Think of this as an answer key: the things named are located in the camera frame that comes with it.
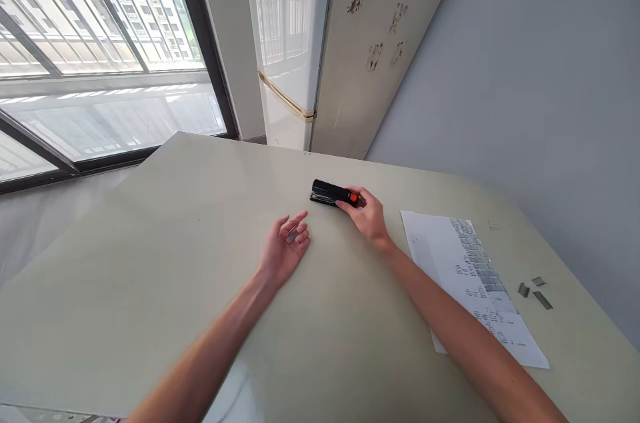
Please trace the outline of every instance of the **wall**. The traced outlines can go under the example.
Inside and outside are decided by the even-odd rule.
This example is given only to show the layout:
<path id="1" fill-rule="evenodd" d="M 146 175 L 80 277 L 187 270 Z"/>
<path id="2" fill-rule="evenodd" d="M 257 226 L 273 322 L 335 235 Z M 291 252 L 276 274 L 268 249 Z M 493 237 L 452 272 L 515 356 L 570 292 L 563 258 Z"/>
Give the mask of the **wall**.
<path id="1" fill-rule="evenodd" d="M 249 0 L 207 0 L 207 4 L 240 137 L 264 137 Z"/>
<path id="2" fill-rule="evenodd" d="M 505 191 L 638 349 L 639 22 L 640 0 L 442 0 L 367 155 Z"/>

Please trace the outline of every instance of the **white refrigerator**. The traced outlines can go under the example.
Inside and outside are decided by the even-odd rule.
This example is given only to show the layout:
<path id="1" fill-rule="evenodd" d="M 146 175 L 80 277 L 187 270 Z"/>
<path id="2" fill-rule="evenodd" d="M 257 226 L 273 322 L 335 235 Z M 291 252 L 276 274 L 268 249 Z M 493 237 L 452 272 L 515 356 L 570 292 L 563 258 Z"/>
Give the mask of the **white refrigerator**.
<path id="1" fill-rule="evenodd" d="M 440 0 L 250 0 L 267 143 L 364 158 Z"/>

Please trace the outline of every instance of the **white paper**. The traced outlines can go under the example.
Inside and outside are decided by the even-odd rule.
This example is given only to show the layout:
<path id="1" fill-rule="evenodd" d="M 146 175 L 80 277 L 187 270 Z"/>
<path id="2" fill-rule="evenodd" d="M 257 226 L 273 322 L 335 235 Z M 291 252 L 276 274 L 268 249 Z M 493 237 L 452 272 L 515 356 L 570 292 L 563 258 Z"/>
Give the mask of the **white paper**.
<path id="1" fill-rule="evenodd" d="M 401 211 L 411 258 L 524 366 L 549 368 L 469 220 Z M 446 353 L 431 331 L 438 353 Z"/>

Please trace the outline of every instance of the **wrist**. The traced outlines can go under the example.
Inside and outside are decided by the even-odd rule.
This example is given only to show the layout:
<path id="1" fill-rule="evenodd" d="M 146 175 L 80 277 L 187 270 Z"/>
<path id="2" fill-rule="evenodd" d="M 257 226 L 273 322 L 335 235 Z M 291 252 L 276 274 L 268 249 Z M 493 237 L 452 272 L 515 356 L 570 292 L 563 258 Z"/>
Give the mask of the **wrist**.
<path id="1" fill-rule="evenodd" d="M 374 238 L 371 243 L 376 250 L 383 254 L 390 253 L 395 248 L 395 243 L 389 235 Z"/>
<path id="2" fill-rule="evenodd" d="M 260 293 L 267 294 L 271 298 L 273 298 L 279 290 L 275 276 L 272 272 L 264 268 L 258 268 L 255 273 L 251 275 L 249 284 L 255 286 Z"/>

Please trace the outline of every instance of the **refrigerator handle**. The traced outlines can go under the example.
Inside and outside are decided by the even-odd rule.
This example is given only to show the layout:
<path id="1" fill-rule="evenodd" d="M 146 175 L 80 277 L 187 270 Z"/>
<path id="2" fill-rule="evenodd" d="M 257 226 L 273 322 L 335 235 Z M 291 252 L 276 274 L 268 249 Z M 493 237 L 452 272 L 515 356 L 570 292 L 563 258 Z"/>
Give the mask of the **refrigerator handle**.
<path id="1" fill-rule="evenodd" d="M 268 77 L 266 77 L 260 70 L 258 70 L 258 77 L 262 80 L 262 83 L 278 97 L 278 101 L 287 107 L 293 114 L 301 119 L 303 122 L 308 123 L 313 121 L 313 110 L 305 110 L 295 101 L 291 100 L 284 92 L 276 87 Z"/>

